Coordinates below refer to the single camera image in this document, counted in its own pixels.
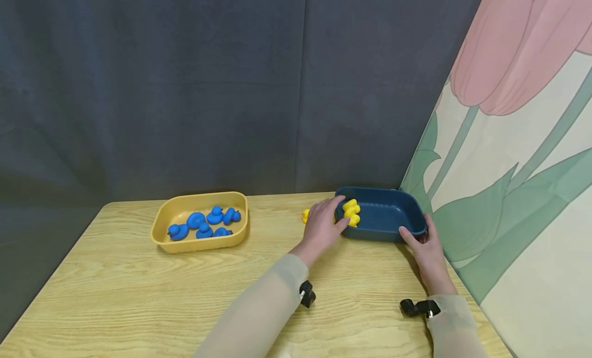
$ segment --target hand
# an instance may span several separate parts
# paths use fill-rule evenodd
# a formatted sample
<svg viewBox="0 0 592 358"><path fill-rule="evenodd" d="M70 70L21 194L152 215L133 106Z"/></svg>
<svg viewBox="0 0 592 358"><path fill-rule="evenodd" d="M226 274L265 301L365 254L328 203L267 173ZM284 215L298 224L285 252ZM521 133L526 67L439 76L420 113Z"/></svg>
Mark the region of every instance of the hand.
<svg viewBox="0 0 592 358"><path fill-rule="evenodd" d="M343 218L337 223L334 219L335 209L344 199L343 195L324 199L314 204L308 212L303 239L290 252L299 257L308 269L327 249L335 245L343 230L346 229L349 218Z"/></svg>
<svg viewBox="0 0 592 358"><path fill-rule="evenodd" d="M436 226L429 214L424 216L428 224L428 232L424 236L415 238L405 227L399 227L399 233L413 250L413 256L419 265L421 280L428 289L429 295L456 295L458 292L448 275Z"/></svg>

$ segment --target gray curtain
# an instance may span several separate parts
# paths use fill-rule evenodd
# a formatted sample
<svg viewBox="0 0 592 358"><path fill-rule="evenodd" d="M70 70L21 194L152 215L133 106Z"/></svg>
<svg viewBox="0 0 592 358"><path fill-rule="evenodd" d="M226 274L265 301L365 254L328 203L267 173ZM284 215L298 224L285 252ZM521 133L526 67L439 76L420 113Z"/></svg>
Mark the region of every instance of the gray curtain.
<svg viewBox="0 0 592 358"><path fill-rule="evenodd" d="M0 338L111 201L396 187L479 0L0 0Z"/></svg>

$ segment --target green leaf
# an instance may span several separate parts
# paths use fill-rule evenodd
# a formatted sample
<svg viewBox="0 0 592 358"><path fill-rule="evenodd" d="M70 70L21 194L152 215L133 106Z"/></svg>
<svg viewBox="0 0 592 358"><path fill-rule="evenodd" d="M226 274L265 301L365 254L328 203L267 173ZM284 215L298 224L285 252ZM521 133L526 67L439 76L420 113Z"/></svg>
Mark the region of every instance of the green leaf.
<svg viewBox="0 0 592 358"><path fill-rule="evenodd" d="M419 149L416 151L401 184L401 190L411 194L417 200L421 209L429 214L432 214L432 203L426 194L426 188L423 186L423 176L428 166L437 159L440 159L440 155L431 150Z"/></svg>
<svg viewBox="0 0 592 358"><path fill-rule="evenodd" d="M411 159L409 170L405 175L405 179L401 183L401 190L411 193L416 189L417 184L423 182L423 176L430 164L435 160L440 159L440 155L437 155L431 150L418 149Z"/></svg>
<svg viewBox="0 0 592 358"><path fill-rule="evenodd" d="M504 194L515 168L479 194L449 202L436 210L433 219L449 261L474 257L493 240L502 217Z"/></svg>
<svg viewBox="0 0 592 358"><path fill-rule="evenodd" d="M438 137L438 120L436 112L432 113L432 117L428 121L428 125L425 127L421 141L417 145L417 150L425 149L434 151L436 147L436 139Z"/></svg>
<svg viewBox="0 0 592 358"><path fill-rule="evenodd" d="M458 270L477 303L522 252L592 184L592 149L533 176L507 195L496 241Z"/></svg>

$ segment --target blue rubber duck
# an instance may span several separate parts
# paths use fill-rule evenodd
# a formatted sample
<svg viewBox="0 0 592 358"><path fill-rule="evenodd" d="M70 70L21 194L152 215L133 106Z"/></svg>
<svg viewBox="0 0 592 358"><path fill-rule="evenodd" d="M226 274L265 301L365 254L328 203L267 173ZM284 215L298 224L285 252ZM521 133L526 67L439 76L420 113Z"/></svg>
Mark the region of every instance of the blue rubber duck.
<svg viewBox="0 0 592 358"><path fill-rule="evenodd" d="M224 227L220 227L219 229L214 231L214 237L221 237L221 236L229 236L232 234L232 231L225 229Z"/></svg>
<svg viewBox="0 0 592 358"><path fill-rule="evenodd" d="M211 227L209 224L207 224L206 222L202 222L199 225L199 229L195 232L195 237L196 238L208 238L208 237L212 237L214 235Z"/></svg>
<svg viewBox="0 0 592 358"><path fill-rule="evenodd" d="M190 230L196 230L199 228L199 225L205 221L206 221L206 217L202 213L199 213L199 212L192 213L187 218L187 226L189 226Z"/></svg>
<svg viewBox="0 0 592 358"><path fill-rule="evenodd" d="M208 214L208 216L206 217L206 220L208 221L209 224L218 224L220 222L222 222L222 218L223 218L223 213L222 213L222 208L219 206L215 206L212 208L212 211L210 214Z"/></svg>
<svg viewBox="0 0 592 358"><path fill-rule="evenodd" d="M230 225L232 222L238 222L241 220L241 213L239 211L235 211L234 208L228 208L226 213L224 214L222 221L225 225Z"/></svg>
<svg viewBox="0 0 592 358"><path fill-rule="evenodd" d="M172 241L180 241L187 237L189 233L189 227L183 224L173 224L169 227L169 234L171 234Z"/></svg>
<svg viewBox="0 0 592 358"><path fill-rule="evenodd" d="M178 224L172 224L169 226L169 235L175 236L178 233L179 233L179 225Z"/></svg>

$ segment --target blue tray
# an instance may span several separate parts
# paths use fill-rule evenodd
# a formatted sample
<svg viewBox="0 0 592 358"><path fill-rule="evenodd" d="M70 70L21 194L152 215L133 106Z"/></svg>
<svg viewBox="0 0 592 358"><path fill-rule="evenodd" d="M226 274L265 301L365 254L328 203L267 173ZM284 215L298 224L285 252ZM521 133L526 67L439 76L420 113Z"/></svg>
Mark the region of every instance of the blue tray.
<svg viewBox="0 0 592 358"><path fill-rule="evenodd" d="M405 226L413 236L427 230L426 220L416 199L404 191L369 187L342 187L335 196L344 195L345 201L335 210L337 219L343 218L342 206L357 199L360 206L358 227L347 226L343 236L362 240L404 242L399 227Z"/></svg>

